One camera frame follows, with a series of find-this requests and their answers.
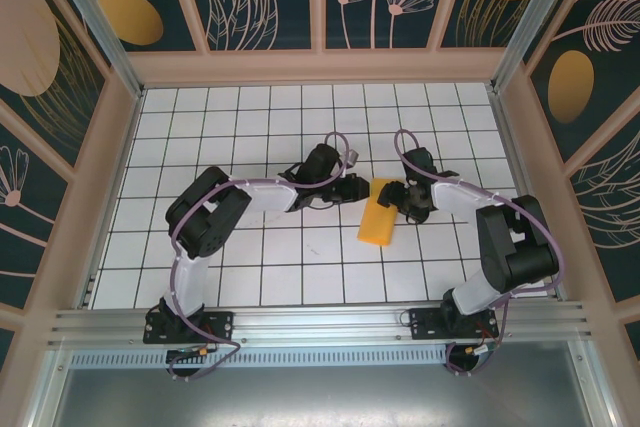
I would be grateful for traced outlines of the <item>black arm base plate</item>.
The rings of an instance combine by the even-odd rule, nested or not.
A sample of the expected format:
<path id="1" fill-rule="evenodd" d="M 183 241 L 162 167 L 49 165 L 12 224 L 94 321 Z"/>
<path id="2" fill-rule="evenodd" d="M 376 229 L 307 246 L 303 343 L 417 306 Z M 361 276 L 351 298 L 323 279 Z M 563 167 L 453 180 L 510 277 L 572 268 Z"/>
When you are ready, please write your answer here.
<path id="1" fill-rule="evenodd" d="M 232 312 L 200 312 L 189 318 L 199 329 L 209 335 L 230 340 L 233 332 Z M 145 316 L 142 341 L 148 345 L 160 344 L 196 344 L 209 342 L 209 339 L 194 332 L 172 311 L 150 312 Z"/>
<path id="2" fill-rule="evenodd" d="M 483 333 L 488 333 L 490 338 L 499 335 L 492 310 L 465 316 L 445 313 L 442 308 L 413 308 L 409 310 L 409 328 L 413 340 L 475 340 Z"/>

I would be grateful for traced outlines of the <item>aluminium table side rail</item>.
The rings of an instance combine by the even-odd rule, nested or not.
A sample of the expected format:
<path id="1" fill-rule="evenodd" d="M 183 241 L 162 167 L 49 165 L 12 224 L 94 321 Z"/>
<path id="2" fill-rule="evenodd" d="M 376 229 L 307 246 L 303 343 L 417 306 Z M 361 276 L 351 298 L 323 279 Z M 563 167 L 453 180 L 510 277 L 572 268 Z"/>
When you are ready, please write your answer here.
<path id="1" fill-rule="evenodd" d="M 485 87 L 489 103 L 498 126 L 499 134 L 501 136 L 501 141 L 505 149 L 509 167 L 514 177 L 516 191 L 519 195 L 533 195 L 534 191 L 530 177 L 519 149 L 519 145 L 516 141 L 515 134 L 512 132 L 511 122 L 509 120 L 508 113 L 503 106 L 501 97 L 495 91 L 494 86 L 490 82 L 487 82 Z"/>

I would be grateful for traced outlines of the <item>grey metal sheet panel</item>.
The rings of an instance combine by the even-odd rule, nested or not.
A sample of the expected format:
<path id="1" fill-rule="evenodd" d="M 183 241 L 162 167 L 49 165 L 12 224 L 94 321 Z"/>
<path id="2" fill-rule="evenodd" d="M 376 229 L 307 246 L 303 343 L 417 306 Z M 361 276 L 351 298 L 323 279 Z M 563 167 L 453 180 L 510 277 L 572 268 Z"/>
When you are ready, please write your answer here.
<path id="1" fill-rule="evenodd" d="M 437 364 L 223 367 L 192 382 L 163 370 L 81 367 L 60 352 L 33 427 L 624 427 L 592 347 L 531 342 L 456 376 Z"/>

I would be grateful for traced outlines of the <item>aluminium mounting rail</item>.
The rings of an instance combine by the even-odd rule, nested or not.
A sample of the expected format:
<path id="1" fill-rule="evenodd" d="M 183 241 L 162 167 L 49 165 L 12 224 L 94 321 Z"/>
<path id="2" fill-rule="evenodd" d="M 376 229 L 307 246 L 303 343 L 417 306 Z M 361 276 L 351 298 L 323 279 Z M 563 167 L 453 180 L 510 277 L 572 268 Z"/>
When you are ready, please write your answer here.
<path id="1" fill-rule="evenodd" d="M 247 347 L 408 344 L 409 304 L 235 308 L 232 339 Z M 49 346 L 134 348 L 143 345 L 144 309 L 63 310 L 45 333 Z M 510 302 L 506 342 L 589 340 L 595 332 L 582 304 L 548 298 Z"/>

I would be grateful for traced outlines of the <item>yellow cloth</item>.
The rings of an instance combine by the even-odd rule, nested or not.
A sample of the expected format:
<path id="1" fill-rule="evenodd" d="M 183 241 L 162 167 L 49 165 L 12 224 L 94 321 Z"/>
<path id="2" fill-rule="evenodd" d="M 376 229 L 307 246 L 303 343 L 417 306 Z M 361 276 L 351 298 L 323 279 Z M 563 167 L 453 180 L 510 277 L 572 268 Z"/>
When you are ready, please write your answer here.
<path id="1" fill-rule="evenodd" d="M 376 246 L 389 246 L 398 208 L 394 205 L 384 207 L 378 203 L 382 189 L 394 182 L 394 179 L 374 179 L 370 186 L 370 195 L 366 201 L 357 238 L 361 242 Z"/>

